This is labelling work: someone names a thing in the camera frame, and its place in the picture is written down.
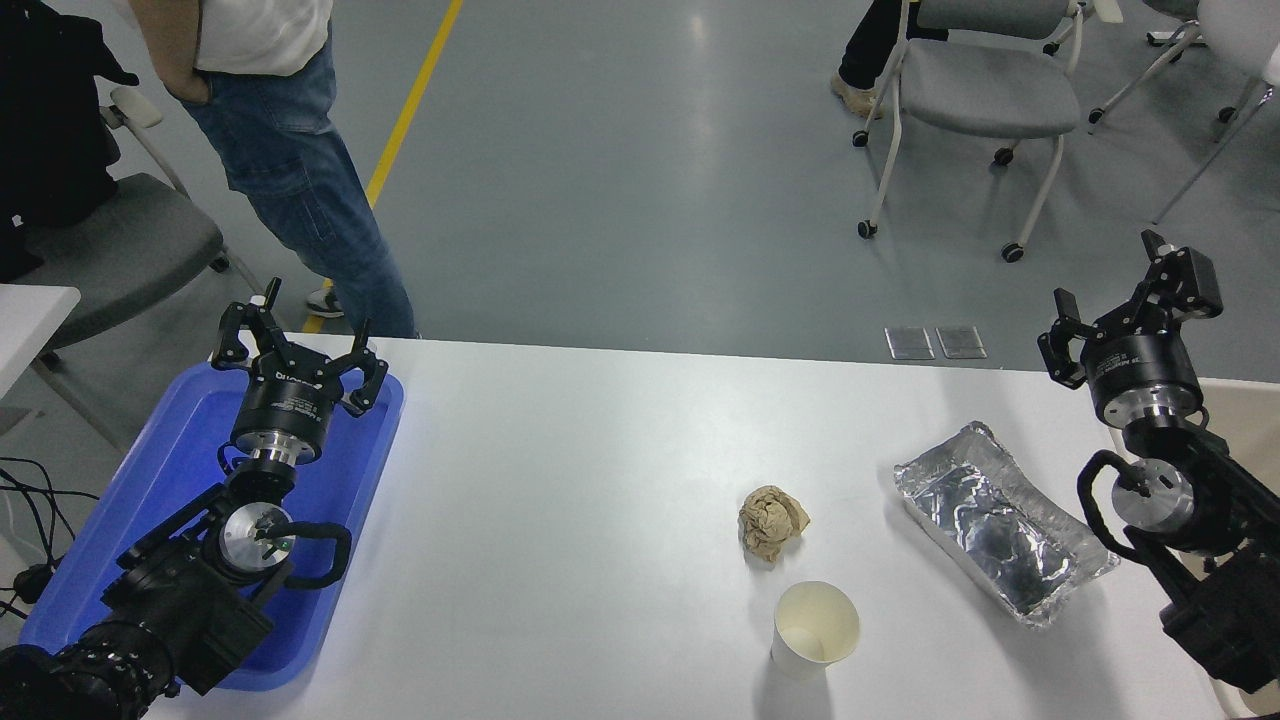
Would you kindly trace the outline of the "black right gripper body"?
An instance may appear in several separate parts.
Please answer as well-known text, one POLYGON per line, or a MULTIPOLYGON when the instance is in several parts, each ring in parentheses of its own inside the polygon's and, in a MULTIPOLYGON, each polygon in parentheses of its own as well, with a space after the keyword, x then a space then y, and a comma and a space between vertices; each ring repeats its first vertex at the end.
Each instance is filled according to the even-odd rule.
POLYGON ((1189 416, 1203 407, 1181 325, 1175 320, 1088 329, 1083 366, 1097 416, 1189 416))

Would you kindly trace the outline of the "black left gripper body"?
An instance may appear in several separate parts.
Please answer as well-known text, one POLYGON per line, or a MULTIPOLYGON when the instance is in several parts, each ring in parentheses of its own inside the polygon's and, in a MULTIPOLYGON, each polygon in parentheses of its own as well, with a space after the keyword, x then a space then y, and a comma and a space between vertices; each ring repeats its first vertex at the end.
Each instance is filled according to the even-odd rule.
POLYGON ((273 360, 256 360, 250 365, 250 386, 236 418, 234 442, 248 443, 255 436, 276 432, 305 443, 321 443, 343 395, 335 377, 300 379, 273 360))

